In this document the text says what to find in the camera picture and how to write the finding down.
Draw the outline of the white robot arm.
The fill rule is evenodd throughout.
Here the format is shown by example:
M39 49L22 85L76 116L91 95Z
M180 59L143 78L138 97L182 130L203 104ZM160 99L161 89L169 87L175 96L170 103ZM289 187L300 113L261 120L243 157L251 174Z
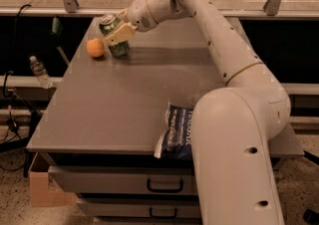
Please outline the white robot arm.
M285 225L268 142L288 124L284 88L211 0L137 0L119 13L109 45L160 22L192 17L224 83L191 119L191 148L203 225Z

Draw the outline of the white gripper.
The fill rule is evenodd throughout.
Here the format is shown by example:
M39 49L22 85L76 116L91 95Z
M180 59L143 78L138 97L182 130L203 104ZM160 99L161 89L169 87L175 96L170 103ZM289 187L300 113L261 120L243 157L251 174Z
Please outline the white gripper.
M115 25L115 28L104 37L108 46L115 46L127 41L135 34L136 30L147 32L158 25L149 10L147 0L134 1L128 9L123 9L116 17L121 20L119 23L107 21L104 24L105 27Z

